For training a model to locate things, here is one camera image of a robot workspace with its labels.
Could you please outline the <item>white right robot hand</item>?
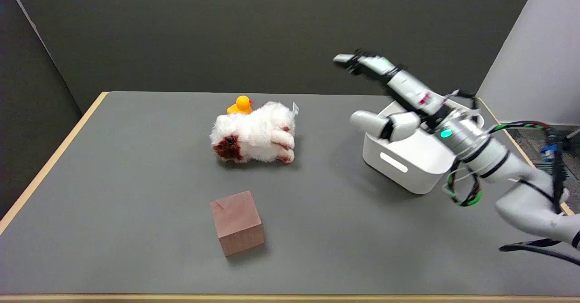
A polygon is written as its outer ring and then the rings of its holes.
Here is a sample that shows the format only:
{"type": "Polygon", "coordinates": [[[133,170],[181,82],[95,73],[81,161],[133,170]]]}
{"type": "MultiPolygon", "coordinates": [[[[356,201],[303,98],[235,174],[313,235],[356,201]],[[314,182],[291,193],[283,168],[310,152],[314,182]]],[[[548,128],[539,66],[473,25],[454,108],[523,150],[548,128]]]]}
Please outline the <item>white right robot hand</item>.
{"type": "Polygon", "coordinates": [[[435,94],[400,64],[362,51],[337,54],[332,62],[353,75],[363,75],[378,82],[400,107],[402,113],[383,116],[356,111],[350,123],[377,139],[397,142],[410,138],[423,124],[436,129],[454,110],[442,96],[435,94]]]}

